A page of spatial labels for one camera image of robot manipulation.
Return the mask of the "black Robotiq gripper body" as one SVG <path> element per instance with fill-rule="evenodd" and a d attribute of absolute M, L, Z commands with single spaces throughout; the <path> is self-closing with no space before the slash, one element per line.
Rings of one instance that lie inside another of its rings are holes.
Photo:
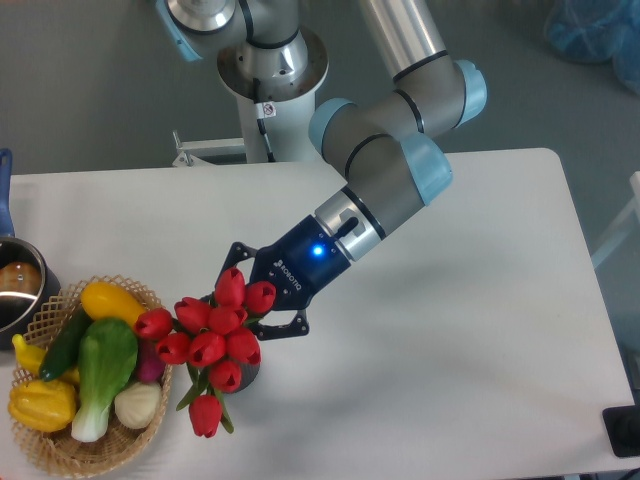
<path fill-rule="evenodd" d="M 249 284 L 267 281 L 276 288 L 272 310 L 302 310 L 349 267 L 335 239 L 308 215 L 275 243 L 257 251 Z"/>

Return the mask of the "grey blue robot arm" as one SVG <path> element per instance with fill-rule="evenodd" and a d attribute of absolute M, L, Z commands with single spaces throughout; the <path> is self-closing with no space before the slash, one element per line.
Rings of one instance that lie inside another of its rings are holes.
<path fill-rule="evenodd" d="M 422 1 L 361 3 L 394 84 L 365 108 L 344 99 L 316 102 L 327 53 L 301 24 L 295 1 L 155 7 L 184 59 L 216 56 L 242 130 L 234 139 L 178 142 L 178 163 L 217 155 L 250 163 L 320 157 L 345 180 L 275 243 L 234 243 L 224 263 L 252 262 L 249 329 L 258 339 L 305 335 L 312 298 L 450 185 L 435 138 L 482 112 L 485 80 L 473 63 L 449 56 Z"/>

